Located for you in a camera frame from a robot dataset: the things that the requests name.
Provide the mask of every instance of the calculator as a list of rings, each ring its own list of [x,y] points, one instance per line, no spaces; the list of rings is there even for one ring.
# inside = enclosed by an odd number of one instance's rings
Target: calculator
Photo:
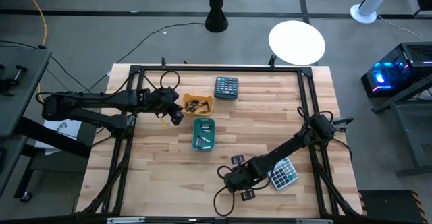
[[[277,190],[292,184],[298,179],[297,172],[288,157],[276,163],[271,182]]]
[[[218,76],[215,85],[215,98],[237,99],[238,79]]]

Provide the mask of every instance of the black pole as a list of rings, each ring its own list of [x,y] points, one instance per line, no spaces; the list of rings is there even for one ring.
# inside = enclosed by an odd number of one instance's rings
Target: black pole
[[[205,28],[210,32],[223,32],[228,28],[228,20],[222,11],[223,0],[209,0],[210,12],[205,20]]]

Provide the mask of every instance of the yellow cable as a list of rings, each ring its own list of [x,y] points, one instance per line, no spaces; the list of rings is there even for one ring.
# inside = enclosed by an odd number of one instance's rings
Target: yellow cable
[[[45,17],[43,16],[42,10],[39,7],[39,4],[36,2],[36,0],[32,0],[34,5],[36,6],[36,8],[39,11],[40,17],[42,18],[42,22],[43,22],[43,27],[44,27],[44,34],[43,34],[43,40],[42,40],[42,46],[45,46],[45,42],[47,41],[47,34],[48,34],[48,26],[47,26],[47,22],[45,21]],[[41,83],[38,83],[38,93],[41,93]],[[41,102],[43,102],[43,98],[41,95],[39,95],[39,100]]]

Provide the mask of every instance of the black desk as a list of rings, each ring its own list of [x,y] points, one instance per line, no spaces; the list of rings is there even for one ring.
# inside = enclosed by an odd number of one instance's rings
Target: black desk
[[[88,158],[90,154],[89,146],[59,134],[55,130],[45,128],[23,116],[50,57],[51,52],[45,49],[0,47],[0,64],[5,67],[0,71],[1,79],[15,78],[18,72],[16,65],[27,68],[27,71],[22,72],[18,78],[20,83],[8,91],[14,96],[0,95],[0,148],[4,151],[0,159],[2,168],[0,196],[20,155],[31,157],[31,160],[16,190],[15,197],[22,198],[27,194],[26,188],[32,175],[30,166],[33,156],[38,152],[38,149],[26,144],[28,138],[44,142],[80,157]]]

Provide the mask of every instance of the concrete floor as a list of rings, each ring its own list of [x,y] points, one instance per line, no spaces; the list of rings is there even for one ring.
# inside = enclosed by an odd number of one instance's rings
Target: concrete floor
[[[310,13],[347,14],[351,5],[362,0],[306,0]],[[97,11],[192,11],[207,12],[207,0],[38,0],[43,9]],[[0,0],[3,9],[34,9],[31,0]],[[299,0],[225,0],[230,12],[300,13]],[[412,14],[406,0],[386,0],[383,14]],[[229,28],[211,34],[201,25],[168,28],[166,34],[152,36],[123,63],[154,63],[165,57],[168,63],[266,64],[271,55],[270,29],[285,20],[301,18],[229,18]],[[112,63],[125,55],[148,33],[187,22],[203,22],[204,17],[79,17],[47,16],[48,48],[84,85],[90,86],[106,73]],[[430,20],[391,20],[391,22],[432,40]],[[311,19],[324,36],[327,50],[319,65],[331,68],[342,115],[355,118],[347,133],[353,151],[353,166],[361,190],[411,189],[418,192],[427,216],[432,218],[432,175],[397,178],[395,171],[410,167],[403,137],[389,113],[374,115],[360,77],[377,60],[400,42],[416,37],[382,21],[362,25],[351,19]],[[0,15],[0,40],[31,45],[41,43],[43,25],[38,16]],[[57,65],[49,69],[71,90],[79,85]],[[49,74],[41,81],[44,91],[63,88]],[[105,91],[104,79],[93,92]],[[32,101],[26,116],[42,122],[41,107]],[[79,193],[82,173],[36,173],[30,183],[34,198],[27,204],[13,199],[25,163],[20,159],[6,192],[0,199],[0,219],[65,215]]]

